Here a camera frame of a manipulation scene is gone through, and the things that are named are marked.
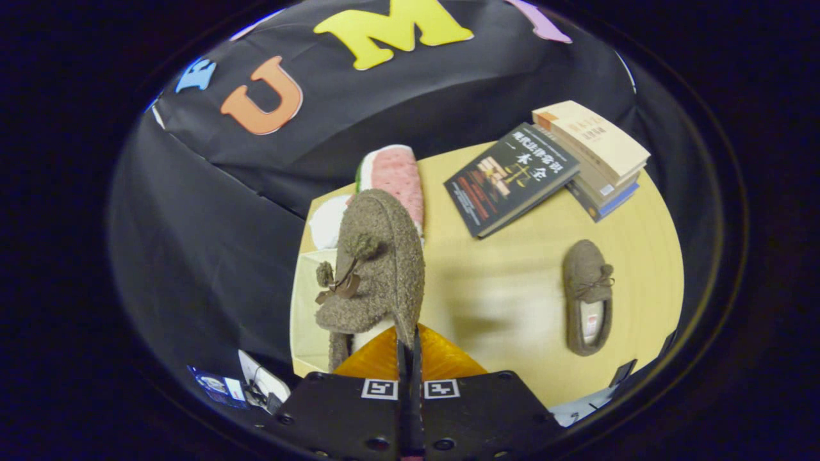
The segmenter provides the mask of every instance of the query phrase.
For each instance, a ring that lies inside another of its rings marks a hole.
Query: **watermelon slice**
[[[393,195],[407,209],[423,237],[424,196],[411,148],[392,144],[367,154],[356,171],[356,193],[368,189],[382,189]]]

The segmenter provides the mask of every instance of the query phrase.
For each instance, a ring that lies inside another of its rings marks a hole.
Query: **orange object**
[[[263,80],[281,98],[273,112],[264,112],[247,96],[248,86],[242,85],[222,103],[221,112],[232,116],[241,126],[255,135],[269,135],[278,130],[302,106],[302,89],[279,65],[282,57],[274,56],[263,62],[252,74],[251,80]]]
[[[434,381],[482,375],[487,371],[458,346],[418,324],[421,338],[421,379]],[[348,357],[334,371],[346,377],[396,381],[396,329],[391,327]]]

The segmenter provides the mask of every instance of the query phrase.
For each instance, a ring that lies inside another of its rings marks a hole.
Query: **pom-pom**
[[[333,267],[329,262],[322,261],[319,264],[319,267],[316,268],[316,279],[322,288],[327,288],[330,285],[333,281]]]
[[[366,232],[354,235],[345,242],[344,249],[359,261],[370,259],[379,251],[379,240]]]

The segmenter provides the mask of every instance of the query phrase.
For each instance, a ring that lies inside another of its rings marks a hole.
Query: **black device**
[[[511,371],[423,381],[421,341],[397,381],[309,373],[265,430],[333,459],[515,459],[563,428]]]

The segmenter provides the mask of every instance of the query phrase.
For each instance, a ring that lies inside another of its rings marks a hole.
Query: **slipper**
[[[578,355],[592,355],[607,342],[613,321],[612,273],[612,265],[589,240],[574,244],[564,258],[567,345]]]
[[[335,276],[328,262],[317,270],[317,325],[330,334],[330,371],[351,354],[354,334],[382,319],[412,347],[424,296],[424,258],[407,209],[381,189],[353,196],[339,228]]]

